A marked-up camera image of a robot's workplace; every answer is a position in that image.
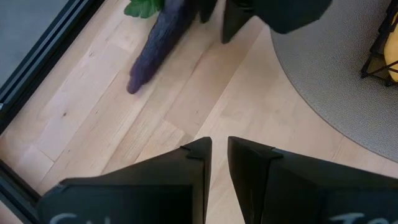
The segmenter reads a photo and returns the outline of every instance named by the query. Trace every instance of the gray floor mat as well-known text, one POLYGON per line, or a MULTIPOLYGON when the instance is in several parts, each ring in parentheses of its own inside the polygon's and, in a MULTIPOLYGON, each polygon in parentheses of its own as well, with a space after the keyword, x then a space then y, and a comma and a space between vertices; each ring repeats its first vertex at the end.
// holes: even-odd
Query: gray floor mat
POLYGON ((272 40, 289 80, 323 119, 398 162, 398 88, 359 78, 389 2, 334 0, 319 21, 272 40))

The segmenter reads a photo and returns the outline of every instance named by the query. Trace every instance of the black object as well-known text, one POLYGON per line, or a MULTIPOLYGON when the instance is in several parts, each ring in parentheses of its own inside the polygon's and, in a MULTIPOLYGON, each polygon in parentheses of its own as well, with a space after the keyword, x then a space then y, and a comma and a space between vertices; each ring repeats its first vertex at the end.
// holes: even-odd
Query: black object
POLYGON ((64 180, 39 202, 39 219, 205 223, 210 172, 211 139, 201 138, 110 174, 64 180))
POLYGON ((216 0, 165 0, 164 7, 148 35, 148 41, 131 68, 127 86, 129 93, 137 92, 142 85, 152 79, 191 26, 198 11, 201 21, 207 22, 215 4, 216 0))
POLYGON ((36 205, 40 195, 0 160, 0 201, 24 224, 38 224, 36 205))
POLYGON ((236 137, 228 163, 246 224, 398 220, 396 179, 236 137))
POLYGON ((228 43, 253 16, 286 34, 318 20, 331 0, 226 0, 222 42, 228 43))
POLYGON ((69 0, 10 78, 0 87, 0 134, 103 1, 69 0))
POLYGON ((391 32, 393 32, 398 24, 398 19, 394 20, 395 15, 398 13, 398 1, 392 0, 386 10, 386 18, 383 20, 379 28, 379 35, 372 44, 370 49, 370 56, 366 60, 361 69, 361 78, 373 77, 384 82, 385 86, 397 85, 389 71, 397 72, 393 66, 398 64, 398 61, 386 65, 384 60, 384 46, 391 32))

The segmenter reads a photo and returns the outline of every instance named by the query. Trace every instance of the light wood floorboard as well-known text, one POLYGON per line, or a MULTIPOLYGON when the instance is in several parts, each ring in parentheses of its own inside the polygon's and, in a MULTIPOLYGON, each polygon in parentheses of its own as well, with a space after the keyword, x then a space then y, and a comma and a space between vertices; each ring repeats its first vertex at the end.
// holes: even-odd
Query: light wood floorboard
MULTIPOLYGON (((398 164, 334 130, 295 91, 269 28, 251 19, 220 43, 224 2, 195 21, 138 94, 128 73, 155 22, 106 0, 0 137, 0 158, 40 194, 67 177, 111 172, 202 136, 213 140, 207 223, 243 223, 228 172, 227 137, 398 177, 398 164)), ((16 219, 0 204, 1 223, 16 219)))

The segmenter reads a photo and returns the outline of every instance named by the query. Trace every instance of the eggplant plush toy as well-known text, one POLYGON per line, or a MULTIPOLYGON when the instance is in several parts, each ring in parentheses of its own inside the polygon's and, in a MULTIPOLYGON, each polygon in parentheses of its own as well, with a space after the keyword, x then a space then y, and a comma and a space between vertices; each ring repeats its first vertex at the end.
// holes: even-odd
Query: eggplant plush toy
POLYGON ((132 0, 131 4, 127 6, 125 13, 136 17, 149 17, 161 8, 148 40, 130 71, 127 90, 134 94, 152 79, 162 62, 188 30, 198 12, 202 22, 209 20, 216 0, 132 0), (164 2, 162 6, 151 5, 156 1, 164 2), (140 11, 131 5, 136 2, 148 5, 140 11))

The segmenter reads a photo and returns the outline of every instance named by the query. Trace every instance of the black metal basket frame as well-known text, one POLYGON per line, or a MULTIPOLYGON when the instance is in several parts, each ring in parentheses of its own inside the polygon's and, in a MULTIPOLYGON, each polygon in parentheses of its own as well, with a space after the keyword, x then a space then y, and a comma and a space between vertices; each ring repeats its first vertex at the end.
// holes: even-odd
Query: black metal basket frame
POLYGON ((389 65, 385 65, 373 71, 369 71, 369 66, 373 60, 376 60, 377 58, 384 60, 383 51, 384 51, 384 46, 386 44, 386 40, 388 39, 390 33, 395 31, 395 28, 398 24, 398 19, 394 20, 396 14, 398 13, 398 0, 391 1, 389 7, 386 10, 386 13, 387 16, 383 20, 378 30, 379 35, 377 39, 374 41, 372 47, 370 48, 371 54, 361 69, 361 78, 374 77, 383 80, 385 86, 392 86, 392 85, 398 85, 398 82, 395 82, 389 74, 386 78, 380 77, 378 76, 378 74, 386 70, 398 73, 398 70, 393 68, 394 65, 398 64, 398 60, 390 63, 389 65))

